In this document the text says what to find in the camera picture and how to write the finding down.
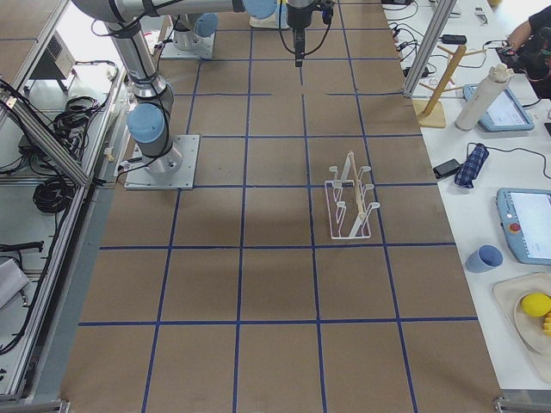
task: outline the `white bottle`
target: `white bottle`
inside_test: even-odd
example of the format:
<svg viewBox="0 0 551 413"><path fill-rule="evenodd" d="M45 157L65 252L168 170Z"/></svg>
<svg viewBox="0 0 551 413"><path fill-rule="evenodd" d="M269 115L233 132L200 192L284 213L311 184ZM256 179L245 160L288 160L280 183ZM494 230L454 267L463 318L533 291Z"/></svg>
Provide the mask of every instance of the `white bottle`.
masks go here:
<svg viewBox="0 0 551 413"><path fill-rule="evenodd" d="M507 69L503 63L491 67L488 76L476 87L473 97L457 116L455 126L462 131L473 129L496 97L507 88L512 75L513 70Z"/></svg>

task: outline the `power adapter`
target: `power adapter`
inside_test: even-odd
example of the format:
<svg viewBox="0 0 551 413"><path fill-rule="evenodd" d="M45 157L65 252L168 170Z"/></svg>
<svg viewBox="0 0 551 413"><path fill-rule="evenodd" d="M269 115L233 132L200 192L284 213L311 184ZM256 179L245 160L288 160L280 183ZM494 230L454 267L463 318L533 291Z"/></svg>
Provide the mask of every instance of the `power adapter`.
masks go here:
<svg viewBox="0 0 551 413"><path fill-rule="evenodd" d="M407 74L410 72L411 67L406 67L404 72L404 77L407 77ZM423 73L421 74L421 77L428 77L430 75L429 68L425 66Z"/></svg>

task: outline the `blue cup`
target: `blue cup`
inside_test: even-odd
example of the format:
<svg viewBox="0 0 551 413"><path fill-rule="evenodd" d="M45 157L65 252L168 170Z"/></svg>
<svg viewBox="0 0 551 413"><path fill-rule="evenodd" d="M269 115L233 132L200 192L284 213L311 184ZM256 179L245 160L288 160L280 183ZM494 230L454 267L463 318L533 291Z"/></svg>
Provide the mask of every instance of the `blue cup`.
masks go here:
<svg viewBox="0 0 551 413"><path fill-rule="evenodd" d="M484 273L496 267L503 262L503 255L493 245L482 245L465 262L465 267L471 273Z"/></svg>

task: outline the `yellow fruit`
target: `yellow fruit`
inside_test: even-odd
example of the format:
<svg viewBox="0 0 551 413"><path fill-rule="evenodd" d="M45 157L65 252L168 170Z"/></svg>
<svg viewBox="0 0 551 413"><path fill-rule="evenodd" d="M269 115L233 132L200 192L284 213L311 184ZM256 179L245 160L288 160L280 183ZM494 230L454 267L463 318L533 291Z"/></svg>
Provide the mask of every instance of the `yellow fruit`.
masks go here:
<svg viewBox="0 0 551 413"><path fill-rule="evenodd" d="M520 303L526 314L532 317L543 317L551 311L551 298L544 293L532 293Z"/></svg>

